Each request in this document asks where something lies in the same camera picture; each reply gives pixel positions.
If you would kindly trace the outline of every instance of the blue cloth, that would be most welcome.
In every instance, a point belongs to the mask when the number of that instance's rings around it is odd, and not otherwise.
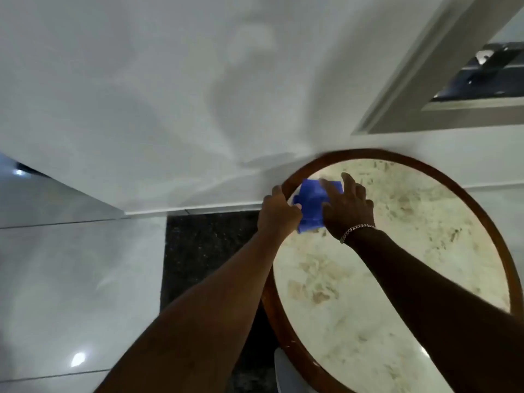
[[[342,182],[331,181],[340,193],[343,193]],[[302,220],[298,225],[298,232],[324,227],[322,218],[322,203],[329,203],[329,197],[320,182],[315,179],[304,179],[300,191],[293,198],[293,204],[302,205]]]

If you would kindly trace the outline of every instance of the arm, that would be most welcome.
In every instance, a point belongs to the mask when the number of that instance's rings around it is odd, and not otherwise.
[[[340,239],[357,224],[375,225],[366,190],[343,174],[344,193],[330,196],[324,223]],[[524,324],[441,276],[383,231],[360,228],[348,244],[362,258],[419,343],[457,393],[524,391]]]
[[[258,232],[211,276],[174,300],[102,382],[106,392],[219,392],[244,346],[278,248],[302,214],[279,187]]]

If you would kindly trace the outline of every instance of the oval table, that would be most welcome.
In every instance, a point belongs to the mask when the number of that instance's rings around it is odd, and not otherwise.
[[[523,319],[520,281],[500,233],[466,191],[418,160],[377,149],[337,151],[282,185],[348,172],[375,202],[375,222],[404,249]],[[281,347],[318,392],[451,392],[357,254],[325,228],[291,234],[262,296]]]

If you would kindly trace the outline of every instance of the hand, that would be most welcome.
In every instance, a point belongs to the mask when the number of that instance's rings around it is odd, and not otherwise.
[[[273,187],[272,195],[264,197],[262,210],[258,215],[258,231],[277,234],[284,240],[297,230],[298,223],[302,219],[301,208],[300,204],[290,206],[280,186]]]
[[[375,226],[373,201],[366,200],[366,188],[355,183],[348,173],[343,172],[342,179],[344,193],[339,193],[326,179],[320,179],[320,184],[330,199],[329,203],[322,203],[324,225],[337,240],[353,226],[364,223]]]

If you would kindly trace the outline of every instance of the silver chain bracelet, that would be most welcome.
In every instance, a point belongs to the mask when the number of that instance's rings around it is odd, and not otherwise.
[[[352,231],[355,231],[357,229],[360,229],[361,227],[371,227],[373,229],[376,229],[375,226],[373,225],[369,225],[367,223],[362,223],[360,225],[356,225],[356,226],[353,226],[353,227],[350,227],[345,233],[344,235],[340,238],[340,244],[344,244],[344,241],[346,240],[347,236],[349,235],[349,233],[351,233]]]

